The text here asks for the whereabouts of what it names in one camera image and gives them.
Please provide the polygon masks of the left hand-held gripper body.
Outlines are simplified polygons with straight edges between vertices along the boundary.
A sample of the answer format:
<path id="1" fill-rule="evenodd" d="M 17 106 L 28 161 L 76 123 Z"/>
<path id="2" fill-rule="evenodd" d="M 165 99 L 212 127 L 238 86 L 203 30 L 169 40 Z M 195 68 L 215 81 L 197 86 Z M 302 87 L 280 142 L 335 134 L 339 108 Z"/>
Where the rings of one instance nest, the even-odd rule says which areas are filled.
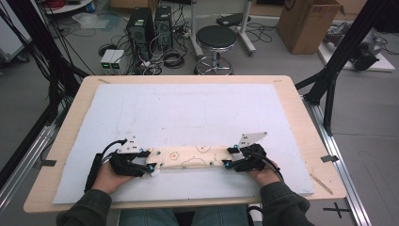
<path id="1" fill-rule="evenodd" d="M 146 165 L 134 162 L 140 148 L 135 137 L 123 140 L 121 147 L 109 155 L 109 163 L 114 172 L 123 176 L 142 177 L 147 172 Z"/>

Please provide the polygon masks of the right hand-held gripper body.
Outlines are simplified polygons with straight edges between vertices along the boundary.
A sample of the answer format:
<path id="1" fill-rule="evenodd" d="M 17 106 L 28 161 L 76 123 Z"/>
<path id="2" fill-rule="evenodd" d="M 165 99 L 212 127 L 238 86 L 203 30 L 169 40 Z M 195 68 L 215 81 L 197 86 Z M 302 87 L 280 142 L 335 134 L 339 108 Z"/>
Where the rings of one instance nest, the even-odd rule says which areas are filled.
<path id="1" fill-rule="evenodd" d="M 266 132 L 243 134 L 234 147 L 243 158 L 234 160 L 232 168 L 237 172 L 262 170 L 265 166 L 266 152 L 258 141 L 267 136 Z"/>

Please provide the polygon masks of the cream muslin cloth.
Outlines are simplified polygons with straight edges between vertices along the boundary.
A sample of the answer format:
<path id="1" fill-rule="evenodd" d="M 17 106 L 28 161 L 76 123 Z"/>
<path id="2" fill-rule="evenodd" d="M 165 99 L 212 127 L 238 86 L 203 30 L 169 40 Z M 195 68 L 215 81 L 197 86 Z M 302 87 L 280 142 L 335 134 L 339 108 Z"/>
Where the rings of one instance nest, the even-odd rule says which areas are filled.
<path id="1" fill-rule="evenodd" d="M 195 169 L 220 167 L 224 160 L 233 160 L 225 146 L 181 146 L 152 148 L 146 163 L 162 169 Z"/>

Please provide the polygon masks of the person's right hand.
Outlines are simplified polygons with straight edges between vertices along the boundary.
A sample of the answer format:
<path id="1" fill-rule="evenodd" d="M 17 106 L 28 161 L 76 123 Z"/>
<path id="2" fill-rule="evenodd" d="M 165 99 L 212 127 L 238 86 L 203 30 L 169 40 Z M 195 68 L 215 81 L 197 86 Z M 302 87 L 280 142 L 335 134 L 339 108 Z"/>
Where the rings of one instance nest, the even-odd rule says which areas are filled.
<path id="1" fill-rule="evenodd" d="M 270 168 L 265 167 L 262 170 L 253 170 L 248 173 L 260 187 L 280 182 L 278 175 Z"/>

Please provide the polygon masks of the person's left hand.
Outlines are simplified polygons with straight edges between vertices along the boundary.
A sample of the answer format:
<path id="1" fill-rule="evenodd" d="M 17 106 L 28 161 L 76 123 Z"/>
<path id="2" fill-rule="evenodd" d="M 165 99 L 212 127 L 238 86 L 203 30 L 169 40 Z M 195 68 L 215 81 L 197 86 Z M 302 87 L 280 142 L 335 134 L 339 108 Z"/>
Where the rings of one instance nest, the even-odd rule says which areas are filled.
<path id="1" fill-rule="evenodd" d="M 101 190 L 110 195 L 118 190 L 122 185 L 134 179 L 134 176 L 118 175 L 113 171 L 109 162 L 104 163 L 97 174 L 92 189 Z"/>

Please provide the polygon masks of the person's blue jeans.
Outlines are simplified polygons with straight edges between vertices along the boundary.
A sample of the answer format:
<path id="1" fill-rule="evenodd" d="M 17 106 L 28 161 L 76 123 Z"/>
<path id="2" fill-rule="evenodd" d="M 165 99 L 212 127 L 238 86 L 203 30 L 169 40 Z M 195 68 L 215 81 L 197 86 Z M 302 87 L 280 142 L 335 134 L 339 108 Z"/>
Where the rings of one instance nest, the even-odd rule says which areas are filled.
<path id="1" fill-rule="evenodd" d="M 122 210 L 119 226 L 180 226 L 172 208 Z M 198 207 L 190 226 L 249 226 L 244 205 Z"/>

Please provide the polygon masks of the thin wooden stick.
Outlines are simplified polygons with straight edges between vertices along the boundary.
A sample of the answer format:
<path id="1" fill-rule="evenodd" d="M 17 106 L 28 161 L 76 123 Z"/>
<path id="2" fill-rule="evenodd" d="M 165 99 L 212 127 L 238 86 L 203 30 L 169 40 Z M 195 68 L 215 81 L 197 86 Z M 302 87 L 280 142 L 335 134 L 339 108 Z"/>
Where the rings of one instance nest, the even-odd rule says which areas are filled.
<path id="1" fill-rule="evenodd" d="M 320 179 L 318 179 L 316 176 L 313 174 L 310 174 L 310 177 L 318 184 L 320 185 L 326 192 L 328 192 L 330 195 L 333 195 L 333 191 L 325 185 Z"/>

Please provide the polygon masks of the black round stool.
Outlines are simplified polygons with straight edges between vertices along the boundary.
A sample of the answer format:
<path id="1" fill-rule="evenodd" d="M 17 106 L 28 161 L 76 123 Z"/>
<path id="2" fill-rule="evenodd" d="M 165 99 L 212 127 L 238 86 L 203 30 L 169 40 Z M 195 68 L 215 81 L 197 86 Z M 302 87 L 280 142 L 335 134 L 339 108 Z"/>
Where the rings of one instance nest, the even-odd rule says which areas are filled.
<path id="1" fill-rule="evenodd" d="M 221 25 L 204 26 L 196 34 L 196 43 L 202 50 L 208 50 L 211 54 L 198 60 L 194 73 L 233 74 L 231 63 L 220 56 L 222 52 L 230 50 L 235 45 L 236 35 L 233 30 Z"/>

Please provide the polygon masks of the white desk leg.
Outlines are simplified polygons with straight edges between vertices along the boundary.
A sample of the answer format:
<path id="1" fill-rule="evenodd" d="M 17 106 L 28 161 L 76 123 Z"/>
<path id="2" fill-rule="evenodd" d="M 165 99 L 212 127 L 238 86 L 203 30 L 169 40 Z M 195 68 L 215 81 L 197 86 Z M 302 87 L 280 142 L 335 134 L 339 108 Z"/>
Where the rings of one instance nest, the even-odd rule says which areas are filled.
<path id="1" fill-rule="evenodd" d="M 240 29 L 238 32 L 239 37 L 241 38 L 241 41 L 246 47 L 248 55 L 251 57 L 255 52 L 256 48 L 254 47 L 252 41 L 247 35 L 247 22 L 249 18 L 249 13 L 250 13 L 250 8 L 252 6 L 252 1 L 253 0 L 245 0 L 245 5 L 243 9 L 243 17 L 240 25 Z"/>

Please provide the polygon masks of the large black computer tower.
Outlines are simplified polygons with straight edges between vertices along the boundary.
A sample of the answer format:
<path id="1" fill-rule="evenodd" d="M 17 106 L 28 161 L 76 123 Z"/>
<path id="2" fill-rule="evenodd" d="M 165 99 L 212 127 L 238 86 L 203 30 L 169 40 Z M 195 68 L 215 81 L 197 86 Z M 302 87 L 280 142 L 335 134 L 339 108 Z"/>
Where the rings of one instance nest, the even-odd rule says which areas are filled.
<path id="1" fill-rule="evenodd" d="M 130 42 L 143 59 L 152 58 L 151 41 L 155 38 L 152 10 L 135 8 L 126 25 Z"/>

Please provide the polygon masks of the slim black computer tower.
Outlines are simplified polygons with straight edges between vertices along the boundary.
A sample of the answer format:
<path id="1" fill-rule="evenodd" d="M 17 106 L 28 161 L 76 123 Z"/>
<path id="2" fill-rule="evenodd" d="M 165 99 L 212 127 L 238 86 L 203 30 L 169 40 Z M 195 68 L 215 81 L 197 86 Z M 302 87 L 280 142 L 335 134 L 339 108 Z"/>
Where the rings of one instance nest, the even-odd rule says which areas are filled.
<path id="1" fill-rule="evenodd" d="M 171 7 L 158 6 L 155 11 L 155 28 L 160 48 L 172 47 Z"/>

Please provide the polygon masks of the black flat device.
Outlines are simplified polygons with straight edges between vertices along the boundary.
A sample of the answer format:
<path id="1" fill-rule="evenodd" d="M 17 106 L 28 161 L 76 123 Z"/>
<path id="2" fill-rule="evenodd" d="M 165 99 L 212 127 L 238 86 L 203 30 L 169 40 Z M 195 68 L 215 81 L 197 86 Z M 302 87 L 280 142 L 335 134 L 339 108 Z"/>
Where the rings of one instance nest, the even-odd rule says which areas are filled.
<path id="1" fill-rule="evenodd" d="M 242 13 L 233 13 L 228 16 L 220 16 L 216 19 L 216 22 L 222 26 L 238 26 L 241 25 L 243 21 L 243 14 Z"/>

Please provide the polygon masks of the brown cardboard box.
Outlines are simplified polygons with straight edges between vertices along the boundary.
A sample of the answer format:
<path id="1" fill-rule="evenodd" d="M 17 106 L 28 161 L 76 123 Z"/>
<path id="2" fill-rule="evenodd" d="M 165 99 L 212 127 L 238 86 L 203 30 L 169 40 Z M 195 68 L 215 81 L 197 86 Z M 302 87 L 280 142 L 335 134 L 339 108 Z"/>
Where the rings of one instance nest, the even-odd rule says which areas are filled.
<path id="1" fill-rule="evenodd" d="M 315 54 L 341 10 L 337 0 L 285 0 L 278 34 L 291 54 Z"/>

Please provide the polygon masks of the clear plastic sheet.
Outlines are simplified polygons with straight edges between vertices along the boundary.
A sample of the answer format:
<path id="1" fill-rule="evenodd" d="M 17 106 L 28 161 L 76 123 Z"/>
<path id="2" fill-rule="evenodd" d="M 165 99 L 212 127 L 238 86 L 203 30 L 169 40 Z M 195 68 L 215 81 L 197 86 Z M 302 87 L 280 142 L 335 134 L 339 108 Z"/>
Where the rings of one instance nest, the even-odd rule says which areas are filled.
<path id="1" fill-rule="evenodd" d="M 82 29 L 105 29 L 110 30 L 120 23 L 120 18 L 113 14 L 91 14 L 78 13 L 72 16 L 72 19 L 79 23 Z"/>

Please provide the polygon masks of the white floor board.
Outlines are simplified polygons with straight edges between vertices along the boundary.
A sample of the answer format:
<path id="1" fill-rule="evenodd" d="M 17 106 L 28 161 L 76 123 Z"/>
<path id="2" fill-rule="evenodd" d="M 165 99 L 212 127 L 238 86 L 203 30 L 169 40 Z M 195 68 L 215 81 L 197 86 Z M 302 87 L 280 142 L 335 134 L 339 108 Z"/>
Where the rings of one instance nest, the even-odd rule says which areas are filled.
<path id="1" fill-rule="evenodd" d="M 323 62 L 327 64 L 335 52 L 336 48 L 332 43 L 321 43 L 318 48 L 318 54 L 322 58 Z M 390 62 L 384 58 L 380 53 L 376 56 L 378 61 L 373 64 L 366 71 L 376 71 L 376 72 L 393 72 L 395 68 L 390 64 Z M 343 66 L 346 70 L 357 71 L 349 60 Z"/>

